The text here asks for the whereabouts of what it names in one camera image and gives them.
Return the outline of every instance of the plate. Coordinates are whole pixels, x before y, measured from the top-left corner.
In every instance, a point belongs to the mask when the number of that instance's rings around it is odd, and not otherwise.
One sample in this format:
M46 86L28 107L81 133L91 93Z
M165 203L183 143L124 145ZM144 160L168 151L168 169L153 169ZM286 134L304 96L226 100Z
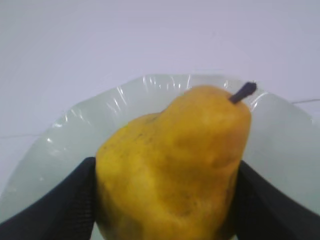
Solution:
M243 84L220 75L146 75L80 102L19 163L0 196L0 222L41 198L130 120L162 111L192 86L214 85L235 93ZM245 103L252 126L243 159L276 188L320 214L318 125L300 108L261 89ZM96 227L92 239L102 240Z

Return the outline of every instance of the pear skin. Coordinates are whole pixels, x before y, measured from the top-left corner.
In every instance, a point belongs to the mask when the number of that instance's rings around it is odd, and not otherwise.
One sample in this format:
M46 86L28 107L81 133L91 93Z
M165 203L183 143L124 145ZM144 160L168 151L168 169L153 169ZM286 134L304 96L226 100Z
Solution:
M108 240L227 240L251 113L193 87L119 129L96 154L97 223Z

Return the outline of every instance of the pear stem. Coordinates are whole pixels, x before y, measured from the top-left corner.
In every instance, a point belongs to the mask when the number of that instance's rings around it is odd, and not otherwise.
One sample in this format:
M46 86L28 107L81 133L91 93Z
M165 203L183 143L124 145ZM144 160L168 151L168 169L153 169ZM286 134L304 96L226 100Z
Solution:
M242 99L248 97L249 95L252 95L257 90L257 84L255 82L247 82L243 85L243 87L233 94L229 100L236 104L240 102Z

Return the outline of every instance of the white table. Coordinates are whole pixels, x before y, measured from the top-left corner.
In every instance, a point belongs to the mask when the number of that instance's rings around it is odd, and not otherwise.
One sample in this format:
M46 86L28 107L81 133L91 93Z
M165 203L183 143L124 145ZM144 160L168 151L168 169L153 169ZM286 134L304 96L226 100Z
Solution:
M318 0L0 1L0 193L79 101L152 73L226 74L320 99ZM299 104L320 118L320 102Z

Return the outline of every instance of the yellow pear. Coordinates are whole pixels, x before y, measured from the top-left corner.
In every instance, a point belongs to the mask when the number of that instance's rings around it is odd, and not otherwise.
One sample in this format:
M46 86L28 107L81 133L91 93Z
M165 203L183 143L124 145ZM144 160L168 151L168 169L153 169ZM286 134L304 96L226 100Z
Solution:
M251 125L240 100L252 91L245 92L193 87L164 111L129 122L99 148L96 218L105 239L234 235L228 214Z

